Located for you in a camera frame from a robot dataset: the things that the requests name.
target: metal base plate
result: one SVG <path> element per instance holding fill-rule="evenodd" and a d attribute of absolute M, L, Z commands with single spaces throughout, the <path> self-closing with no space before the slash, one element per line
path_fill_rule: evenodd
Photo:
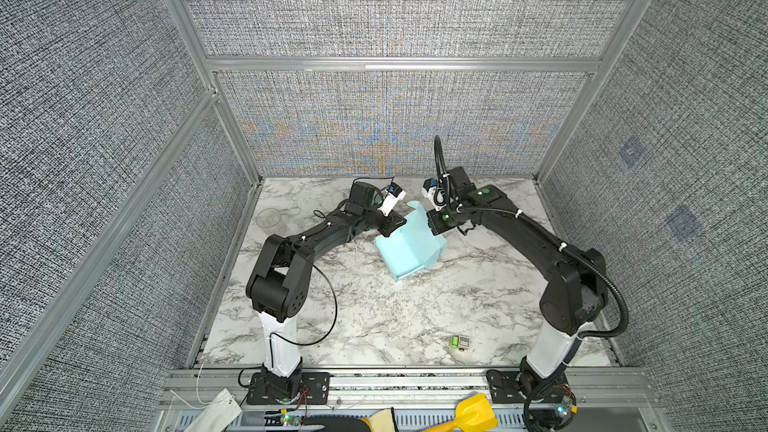
<path fill-rule="evenodd" d="M 518 370 L 489 370 L 485 373 L 488 380 L 488 388 L 491 392 L 491 400 L 494 404 L 523 404 L 525 402 L 524 392 L 518 382 Z M 538 404 L 559 404 L 565 390 L 556 388 L 558 385 L 568 385 L 565 374 L 561 380 L 557 380 L 552 385 L 552 393 L 545 395 Z"/>
<path fill-rule="evenodd" d="M 302 400 L 302 404 L 305 402 L 308 405 L 327 404 L 330 378 L 331 374 L 327 372 L 304 372 L 301 375 L 301 383 L 299 385 L 300 392 L 306 389 L 306 395 Z M 259 380 L 258 374 L 254 374 L 251 383 L 253 385 L 248 389 L 248 395 L 245 398 L 246 404 L 274 405 L 276 407 L 291 406 L 290 404 L 282 403 L 283 395 L 271 388 L 266 380 Z"/>

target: white cable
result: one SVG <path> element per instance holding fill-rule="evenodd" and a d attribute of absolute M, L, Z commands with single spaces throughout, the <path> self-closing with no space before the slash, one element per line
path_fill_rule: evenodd
<path fill-rule="evenodd" d="M 187 405 L 187 407 L 189 407 L 189 408 L 193 408 L 195 410 L 202 410 L 202 409 L 205 408 L 205 407 L 195 407 L 195 406 L 193 406 L 192 404 L 187 402 L 185 399 L 183 399 L 180 395 L 178 395 L 176 393 L 176 390 L 174 390 L 174 389 L 168 389 L 168 391 L 171 392 L 173 395 L 175 395 L 177 399 L 179 399 L 182 402 L 184 402 Z M 209 402 L 208 405 L 211 405 L 211 404 L 223 404 L 224 402 L 227 402 L 228 400 L 232 400 L 232 399 L 237 400 L 237 398 L 234 395 L 230 394 L 229 397 L 227 397 L 225 399 L 222 399 L 222 400 L 220 400 L 218 402 Z"/>
<path fill-rule="evenodd" d="M 205 407 L 195 407 L 195 406 L 193 406 L 192 404 L 190 404 L 189 402 L 187 402 L 186 400 L 184 400 L 183 398 L 181 398 L 181 396 L 180 396 L 180 395 L 178 395 L 178 394 L 176 393 L 176 390 L 174 390 L 174 389 L 168 389 L 168 390 L 170 390 L 170 392 L 171 392 L 173 395 L 175 395 L 175 396 L 176 396 L 176 397 L 177 397 L 179 400 L 181 400 L 182 402 L 184 402 L 184 403 L 187 405 L 187 407 L 189 407 L 189 408 L 193 408 L 193 409 L 195 409 L 195 410 L 202 410 L 202 409 L 204 409 L 204 408 L 205 408 Z"/>
<path fill-rule="evenodd" d="M 210 402 L 203 402 L 202 399 L 200 399 L 200 389 L 197 388 L 197 386 L 200 384 L 200 376 L 203 374 L 203 366 L 205 363 L 200 362 L 200 369 L 197 371 L 197 380 L 194 382 L 194 394 L 197 396 L 197 401 L 201 404 L 210 404 Z"/>
<path fill-rule="evenodd" d="M 368 396 L 367 396 L 367 395 L 363 395 L 363 396 L 362 396 L 362 398 L 360 398 L 360 400 L 358 400 L 357 402 L 355 402 L 355 403 L 354 403 L 354 404 L 352 404 L 351 406 L 349 406 L 349 407 L 345 407 L 345 408 L 343 408 L 343 409 L 339 409 L 339 410 L 348 410 L 348 409 L 351 409 L 351 408 L 357 407 L 358 405 L 360 405 L 360 402 L 362 402 L 362 401 L 364 401 L 364 400 L 366 399 L 366 397 L 368 397 Z"/>

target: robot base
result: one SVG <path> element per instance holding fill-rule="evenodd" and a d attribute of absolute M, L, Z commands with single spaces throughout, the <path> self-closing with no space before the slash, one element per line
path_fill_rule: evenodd
<path fill-rule="evenodd" d="M 326 372 L 302 373 L 301 365 L 290 377 L 280 377 L 261 366 L 250 380 L 248 395 L 245 402 L 248 405 L 290 405 L 289 401 L 297 404 L 296 396 L 306 390 L 302 399 L 309 405 L 325 405 L 328 403 L 328 388 L 331 374 Z"/>
<path fill-rule="evenodd" d="M 488 388 L 491 392 L 491 400 L 494 404 L 523 404 L 526 394 L 533 390 L 540 379 L 536 376 L 525 359 L 520 363 L 520 371 L 507 371 L 491 369 L 485 373 L 488 380 Z M 548 393 L 543 398 L 537 400 L 539 404 L 559 404 L 566 394 L 565 389 L 559 388 L 559 385 L 568 386 L 568 380 L 563 374 L 557 379 Z"/>

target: yellow tool handle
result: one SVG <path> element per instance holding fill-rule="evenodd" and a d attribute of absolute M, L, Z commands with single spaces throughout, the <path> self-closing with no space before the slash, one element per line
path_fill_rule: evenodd
<path fill-rule="evenodd" d="M 453 421 L 445 422 L 444 424 L 436 425 L 435 427 L 429 427 L 422 430 L 422 432 L 450 432 L 456 428 L 456 424 Z"/>

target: yellow plastic scoop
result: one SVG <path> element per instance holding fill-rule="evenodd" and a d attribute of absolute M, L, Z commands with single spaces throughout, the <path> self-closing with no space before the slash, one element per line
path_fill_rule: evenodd
<path fill-rule="evenodd" d="M 454 420 L 429 427 L 423 432 L 448 432 L 456 427 L 464 432 L 485 432 L 497 425 L 498 419 L 488 399 L 484 394 L 477 394 L 458 403 Z"/>

